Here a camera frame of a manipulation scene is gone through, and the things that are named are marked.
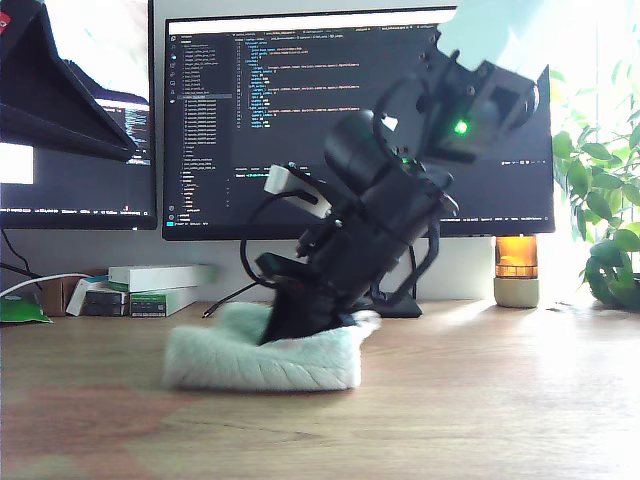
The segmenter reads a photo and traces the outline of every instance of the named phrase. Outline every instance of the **white wall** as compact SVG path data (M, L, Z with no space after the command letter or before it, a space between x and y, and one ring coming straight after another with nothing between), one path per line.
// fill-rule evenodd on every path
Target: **white wall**
M164 50L164 21L170 17L217 16L260 13L286 13L319 10L349 10L391 7L413 7L429 5L451 5L457 1L429 0L429 2L384 1L384 0L271 0L257 2L247 0L198 1L156 0L155 3L155 64L156 105L158 139L162 139L162 76ZM158 151L158 165L162 164L162 151ZM161 168L158 186L161 194ZM159 199L162 211L162 198ZM220 266L220 280L202 291L202 299L215 300L245 285L248 282L238 259L238 242L166 242L161 230L148 232L83 232L83 231L10 231L14 246L31 263L34 271L49 274L77 271L91 267L107 267L123 264L149 263L214 263ZM250 256L268 250L283 255L294 252L293 241L252 242ZM426 252L425 242L418 242L418 258ZM2 250L4 261L11 259L8 249ZM408 273L405 261L383 286L397 285ZM441 254L433 267L424 275L419 285L421 299L487 298L492 297L493 250L490 238L445 239ZM2 283L16 283L18 277L4 274ZM254 289L243 299L264 300L271 292Z

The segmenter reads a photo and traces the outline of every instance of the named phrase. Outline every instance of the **monitor screen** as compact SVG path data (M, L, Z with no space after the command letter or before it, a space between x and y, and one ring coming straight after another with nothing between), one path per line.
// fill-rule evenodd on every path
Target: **monitor screen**
M324 142L345 112L371 109L410 72L425 29L454 8L172 19L166 25L163 236L298 238L318 222L286 201L256 225L270 165L342 185ZM529 122L471 166L450 163L458 218L443 236L553 231L549 81Z
M138 148L122 162L0 144L0 225L154 229L151 3L47 0L45 6L59 57Z

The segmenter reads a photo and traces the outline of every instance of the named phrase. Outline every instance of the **white fluffy cushion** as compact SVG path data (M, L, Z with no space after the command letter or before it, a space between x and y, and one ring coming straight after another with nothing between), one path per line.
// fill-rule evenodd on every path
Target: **white fluffy cushion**
M165 352L168 388L328 391L360 385L360 345L380 326L372 311L356 325L258 345L271 307L227 304L212 327L174 328Z

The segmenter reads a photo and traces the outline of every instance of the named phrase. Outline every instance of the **white cable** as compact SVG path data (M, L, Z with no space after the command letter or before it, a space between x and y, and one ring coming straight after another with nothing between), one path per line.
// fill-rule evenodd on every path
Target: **white cable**
M47 280L55 280L56 278L64 278L64 277L83 277L83 278L89 278L91 277L91 275L85 275L84 273L61 273L59 275L51 275L49 277L39 277L39 278L32 278L31 280L27 280L26 282L22 282L19 283L18 285L14 285L11 288L7 288L5 291L0 292L0 298L4 297L5 295L18 290L19 288L25 287L27 285L30 285L32 283L36 283L36 282L45 282Z

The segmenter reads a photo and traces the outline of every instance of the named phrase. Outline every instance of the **wooden desk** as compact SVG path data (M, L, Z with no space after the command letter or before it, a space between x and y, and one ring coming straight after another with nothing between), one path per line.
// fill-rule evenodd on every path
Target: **wooden desk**
M2 478L640 478L638 315L430 303L365 341L354 391L164 391L203 308L3 329Z

